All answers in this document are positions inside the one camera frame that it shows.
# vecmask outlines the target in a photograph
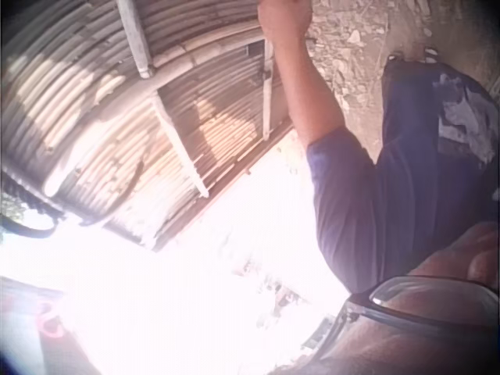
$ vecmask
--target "eyeglasses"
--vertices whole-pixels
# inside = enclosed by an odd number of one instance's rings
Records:
[[[428,338],[479,345],[498,339],[498,295],[469,281],[394,277],[345,302],[314,358],[321,358],[360,317]]]

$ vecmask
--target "purple sleeve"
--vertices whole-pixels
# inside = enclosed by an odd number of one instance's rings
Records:
[[[356,137],[338,129],[307,149],[314,185],[317,238],[328,266],[350,292],[364,291],[383,273],[377,235],[380,198],[376,168]]]

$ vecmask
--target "gravel ground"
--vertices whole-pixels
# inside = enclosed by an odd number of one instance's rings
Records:
[[[314,0],[309,52],[373,159],[382,147],[380,79],[387,56],[422,59],[423,47],[486,88],[499,73],[494,28],[473,0]]]

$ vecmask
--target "glasses lens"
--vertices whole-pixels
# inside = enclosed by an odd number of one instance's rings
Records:
[[[395,277],[370,300],[387,309],[448,323],[496,327],[498,296],[478,284],[430,277]]]

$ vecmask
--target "glasses frame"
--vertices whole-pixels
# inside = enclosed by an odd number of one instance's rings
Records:
[[[420,282],[426,281],[435,282],[449,281],[453,283],[464,283],[467,285],[473,284],[478,288],[482,288],[483,292],[490,295],[498,302],[498,295],[484,285],[477,284],[471,281],[456,280],[444,277],[424,277],[424,276],[401,276],[392,277],[389,280],[379,283],[377,286],[364,291],[362,293],[351,295],[342,306],[342,309],[331,328],[330,333],[323,340],[322,345],[313,356],[314,359],[320,359],[324,353],[328,351],[332,344],[337,341],[339,335],[344,330],[347,322],[354,323],[360,316],[366,317],[381,324],[385,324],[399,330],[405,330],[413,334],[435,338],[438,340],[447,341],[460,341],[468,344],[484,344],[491,342],[497,345],[499,339],[498,327],[485,327],[473,324],[458,324],[449,323],[421,316],[408,314],[407,312],[400,312],[397,310],[389,309],[387,307],[378,305],[372,301],[373,293],[385,284],[398,284],[401,282]]]

